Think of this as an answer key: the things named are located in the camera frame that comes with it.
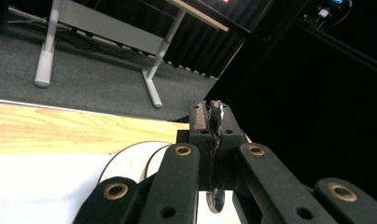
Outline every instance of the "table leg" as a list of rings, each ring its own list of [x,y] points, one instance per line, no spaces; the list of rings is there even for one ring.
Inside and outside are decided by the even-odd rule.
[[[54,38],[57,30],[61,0],[53,0],[49,15],[49,28],[46,41],[42,45],[35,75],[35,85],[47,88],[51,79],[52,60],[54,57]]]
[[[186,11],[183,9],[180,9],[177,12],[177,16],[174,20],[174,23],[172,23],[172,26],[169,29],[168,34],[166,35],[166,37],[160,44],[159,49],[157,50],[156,59],[153,63],[153,66],[149,69],[149,71],[146,69],[142,70],[142,75],[147,85],[148,93],[150,94],[151,100],[153,101],[153,105],[156,108],[161,108],[162,102],[159,97],[159,94],[157,93],[156,87],[154,85],[153,77],[160,66],[160,63],[162,61],[163,56],[165,55],[166,50],[169,48],[169,45],[171,44],[171,41],[174,38],[174,35],[177,31],[177,28],[180,25],[180,22],[185,17],[185,14],[186,14]]]

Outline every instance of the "table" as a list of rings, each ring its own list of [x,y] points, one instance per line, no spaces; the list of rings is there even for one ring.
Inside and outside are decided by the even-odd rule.
[[[138,142],[175,143],[177,130],[188,128],[0,101],[0,223],[72,223],[115,153]],[[231,201],[213,215],[204,194],[198,223],[239,223]]]
[[[0,154],[117,153],[145,141],[175,143],[188,124],[0,103]]]
[[[40,51],[37,64],[35,85],[40,88],[47,88],[51,79],[52,60],[54,55],[54,38],[58,21],[75,26],[79,29],[91,32],[95,35],[123,43],[130,47],[155,54],[155,60],[150,68],[142,70],[142,76],[147,86],[153,105],[156,108],[162,107],[162,102],[153,82],[153,77],[169,48],[175,32],[179,27],[186,13],[209,24],[210,26],[227,32],[228,27],[203,14],[201,11],[191,7],[181,0],[167,0],[170,4],[179,8],[179,11],[171,25],[166,37],[161,38],[151,33],[140,30],[130,24],[108,17],[91,8],[71,0],[53,0],[49,15],[49,28],[46,40]]]

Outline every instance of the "gray carpet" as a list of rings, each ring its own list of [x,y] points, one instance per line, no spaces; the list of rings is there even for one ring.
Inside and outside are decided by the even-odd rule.
[[[96,43],[97,49],[76,35],[58,33],[51,85],[33,85],[46,30],[11,24],[0,35],[0,99],[60,106],[113,115],[174,120],[186,116],[189,106],[201,101],[215,80],[162,63],[154,77],[163,108],[151,103],[141,68],[152,59],[133,51]]]

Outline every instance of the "cable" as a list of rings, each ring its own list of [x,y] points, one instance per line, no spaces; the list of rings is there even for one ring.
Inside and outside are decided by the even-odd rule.
[[[156,11],[158,11],[158,12],[160,12],[160,13],[162,13],[162,14],[168,16],[168,17],[171,17],[172,19],[175,18],[175,16],[172,16],[172,15],[170,15],[170,14],[168,14],[168,13],[162,11],[161,9],[159,9],[159,8],[157,8],[157,7],[154,7],[154,6],[152,6],[151,4],[149,4],[149,3],[145,2],[145,1],[139,0],[139,2],[140,2],[140,3],[143,3],[145,6],[148,6],[148,7],[151,7],[151,8],[153,8],[153,9],[155,9]]]
[[[81,48],[79,47],[74,40],[70,40],[64,36],[61,36],[61,35],[58,35],[57,37],[60,38],[61,40],[63,40],[64,42],[70,44],[71,46],[77,48],[77,49],[80,49],[80,50],[83,50],[83,51],[86,51],[86,52],[97,52],[99,51],[99,47],[95,44],[93,44],[89,39],[87,39],[86,37],[80,35],[80,34],[77,34],[77,33],[64,33],[65,35],[73,35],[75,37],[78,37],[79,39],[83,40],[85,43],[87,43],[89,45],[88,48]]]
[[[34,21],[44,21],[46,19],[48,19],[48,17],[38,18],[38,19],[28,20],[28,21],[18,21],[18,20],[12,19],[12,21],[8,21],[7,23],[31,23],[31,22],[34,22]]]
[[[25,23],[25,24],[29,24],[29,25],[33,25],[33,26],[37,26],[37,27],[41,27],[43,29],[47,29],[47,27],[45,25],[41,25],[41,24],[37,24],[37,23],[32,23],[32,22],[14,22],[10,25],[14,25],[14,24],[22,24],[22,23]]]
[[[82,3],[80,3],[81,5],[86,5],[88,2],[89,2],[90,0],[85,0],[85,1],[83,1]]]
[[[118,52],[113,52],[113,53],[107,52],[104,49],[98,49],[98,52],[102,53],[102,54],[110,55],[110,56],[116,56],[116,57],[121,58],[121,59],[131,59],[131,58],[139,55],[139,52],[132,51],[131,49],[124,49],[124,50],[121,50],[121,51],[118,51]],[[131,53],[131,55],[124,57],[124,54],[126,54],[126,53]]]
[[[98,4],[101,2],[101,0],[98,0],[98,2],[96,3],[95,7],[93,9],[96,9],[98,7]]]
[[[332,24],[331,26],[329,26],[328,28],[325,29],[326,30],[329,30],[331,28],[333,28],[334,26],[338,25],[340,22],[342,22],[343,20],[345,20],[346,17],[348,17],[349,13],[351,12],[351,9],[352,9],[352,6],[354,5],[354,3],[352,2],[352,0],[348,0],[349,2],[349,9],[348,11],[346,12],[345,16],[343,16],[339,21],[337,21],[336,23]]]
[[[153,159],[153,157],[154,157],[159,151],[163,150],[163,149],[166,148],[166,147],[169,147],[170,145],[171,145],[171,144],[166,145],[166,146],[164,146],[164,147],[161,147],[161,148],[157,149],[157,150],[156,150],[156,151],[150,156],[150,158],[148,159],[148,161],[147,161],[147,163],[146,163],[146,166],[145,166],[145,171],[144,171],[144,178],[145,178],[145,179],[148,178],[148,176],[147,176],[147,174],[148,174],[148,166],[150,165],[151,160]]]
[[[325,24],[325,21],[320,22],[320,24],[317,26],[317,29],[318,29],[318,30],[321,30],[323,24]]]

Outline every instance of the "wooden tabletop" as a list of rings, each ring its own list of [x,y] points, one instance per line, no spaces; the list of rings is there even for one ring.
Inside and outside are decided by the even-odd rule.
[[[189,4],[183,2],[182,0],[166,0],[166,1],[180,9],[185,10],[187,13],[191,14],[193,17],[197,18],[200,21],[205,22],[206,24],[214,27],[215,29],[220,29],[224,32],[229,31],[229,27],[221,24],[218,21],[215,21],[214,19],[202,13],[197,8],[190,6]]]
[[[188,124],[0,103],[0,154],[117,153],[145,141],[174,143]]]

